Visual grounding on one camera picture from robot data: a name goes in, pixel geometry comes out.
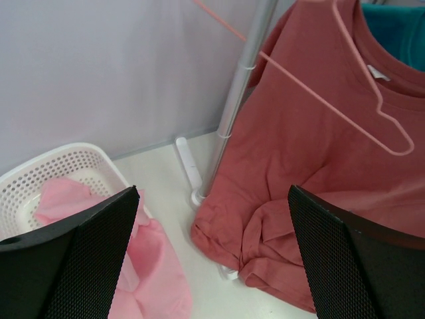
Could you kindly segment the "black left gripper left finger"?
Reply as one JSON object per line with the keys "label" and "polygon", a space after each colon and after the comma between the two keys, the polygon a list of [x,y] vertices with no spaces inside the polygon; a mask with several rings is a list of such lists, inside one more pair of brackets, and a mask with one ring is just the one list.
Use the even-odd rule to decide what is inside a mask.
{"label": "black left gripper left finger", "polygon": [[1,241],[1,317],[107,318],[139,205],[136,187]]}

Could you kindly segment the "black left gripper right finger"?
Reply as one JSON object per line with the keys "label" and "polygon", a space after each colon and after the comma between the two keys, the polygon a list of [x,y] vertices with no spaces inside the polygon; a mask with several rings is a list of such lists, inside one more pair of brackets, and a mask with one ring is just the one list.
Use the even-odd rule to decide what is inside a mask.
{"label": "black left gripper right finger", "polygon": [[290,215],[318,318],[423,318],[424,239],[292,185]]}

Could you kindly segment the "pink t shirt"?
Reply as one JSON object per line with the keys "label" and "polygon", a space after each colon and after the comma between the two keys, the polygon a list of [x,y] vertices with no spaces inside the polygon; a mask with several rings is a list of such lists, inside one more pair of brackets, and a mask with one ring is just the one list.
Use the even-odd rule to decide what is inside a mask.
{"label": "pink t shirt", "polygon": [[[47,181],[35,218],[48,225],[105,200],[68,178]],[[161,223],[140,202],[109,318],[190,318],[192,298],[181,263]]]}

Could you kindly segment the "pink wire hanger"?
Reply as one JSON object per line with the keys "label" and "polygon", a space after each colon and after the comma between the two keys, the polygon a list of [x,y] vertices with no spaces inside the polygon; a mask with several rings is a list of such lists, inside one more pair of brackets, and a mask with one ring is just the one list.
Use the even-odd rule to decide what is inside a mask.
{"label": "pink wire hanger", "polygon": [[389,116],[388,114],[386,114],[382,111],[383,96],[382,96],[381,92],[379,91],[377,85],[375,84],[375,81],[372,78],[372,74],[369,72],[366,64],[362,61],[360,53],[356,49],[355,44],[354,44],[351,36],[349,35],[347,28],[345,27],[345,24],[344,24],[342,17],[340,15],[339,11],[338,11],[338,8],[337,8],[337,1],[311,1],[311,3],[329,3],[330,4],[333,19],[336,21],[337,26],[338,26],[338,28],[341,32],[341,35],[343,36],[345,42],[347,43],[347,46],[350,47],[352,53],[355,55],[357,62],[359,63],[359,66],[361,67],[362,71],[365,73],[365,76],[367,77],[367,80],[369,81],[369,84],[371,85],[371,88],[373,89],[373,92],[375,93],[375,95],[377,97],[377,106],[375,108],[376,113],[380,117],[385,118],[388,121],[392,122],[397,127],[399,132],[404,136],[404,138],[406,139],[406,142],[408,143],[408,149],[406,151],[396,152],[396,151],[390,149],[387,145],[382,143],[375,136],[370,134],[368,131],[366,131],[364,128],[362,128],[360,125],[355,123],[352,119],[350,119],[344,113],[339,111],[336,107],[334,107],[332,104],[330,104],[324,98],[322,98],[320,95],[318,95],[316,92],[314,92],[308,86],[306,86],[302,81],[300,81],[298,78],[296,78],[292,73],[290,73],[288,70],[286,70],[280,64],[278,64],[274,59],[272,59],[270,56],[268,56],[263,51],[260,51],[258,49],[257,52],[256,52],[256,55],[259,55],[261,58],[263,58],[264,60],[266,60],[267,62],[272,64],[280,72],[285,74],[289,79],[291,79],[297,85],[299,85],[302,89],[304,89],[308,94],[312,95],[315,99],[317,99],[319,102],[321,102],[323,105],[325,105],[330,111],[334,112],[336,115],[338,115],[340,118],[342,118],[348,124],[350,124],[352,127],[354,127],[356,130],[358,130],[360,133],[362,133],[364,136],[366,136],[368,139],[370,139],[372,142],[374,142],[377,146],[382,148],[384,151],[388,152],[389,154],[391,154],[393,156],[400,156],[400,157],[401,156],[407,156],[408,154],[411,154],[415,149],[414,141],[408,135],[408,133],[403,128],[403,126],[399,123],[398,120],[396,120],[392,116]]}

